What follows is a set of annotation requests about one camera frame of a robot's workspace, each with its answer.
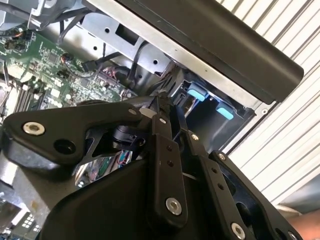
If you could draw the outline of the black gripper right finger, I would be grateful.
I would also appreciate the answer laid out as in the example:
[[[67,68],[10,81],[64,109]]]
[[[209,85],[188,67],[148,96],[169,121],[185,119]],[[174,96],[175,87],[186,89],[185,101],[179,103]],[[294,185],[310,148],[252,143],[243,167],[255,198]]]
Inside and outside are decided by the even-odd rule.
[[[209,235],[215,240],[247,240],[245,226],[218,163],[209,159],[200,142],[187,126],[183,111],[171,107],[171,123],[174,140],[178,143],[182,172],[196,179],[199,203],[194,203],[198,212],[204,215]]]

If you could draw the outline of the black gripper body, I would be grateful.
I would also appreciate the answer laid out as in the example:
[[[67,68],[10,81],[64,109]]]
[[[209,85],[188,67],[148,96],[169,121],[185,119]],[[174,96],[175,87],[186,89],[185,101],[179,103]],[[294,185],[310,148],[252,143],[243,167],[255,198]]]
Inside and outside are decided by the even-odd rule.
[[[197,180],[186,173],[170,178],[176,165],[151,175],[149,162],[130,163],[62,199],[48,215],[41,240],[214,240],[194,203]],[[301,235],[262,197],[228,185],[248,229],[247,240],[299,240]]]

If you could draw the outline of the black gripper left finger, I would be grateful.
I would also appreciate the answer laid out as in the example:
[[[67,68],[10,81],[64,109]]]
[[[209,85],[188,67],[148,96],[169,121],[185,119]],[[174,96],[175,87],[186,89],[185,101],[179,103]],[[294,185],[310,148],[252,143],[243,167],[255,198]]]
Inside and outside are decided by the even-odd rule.
[[[148,161],[155,181],[167,163],[176,166],[170,178],[182,175],[172,106],[167,97],[146,97],[9,116],[1,130],[1,150],[18,166],[13,188],[43,226],[53,208],[78,191],[77,167],[99,157],[129,150],[129,164]]]

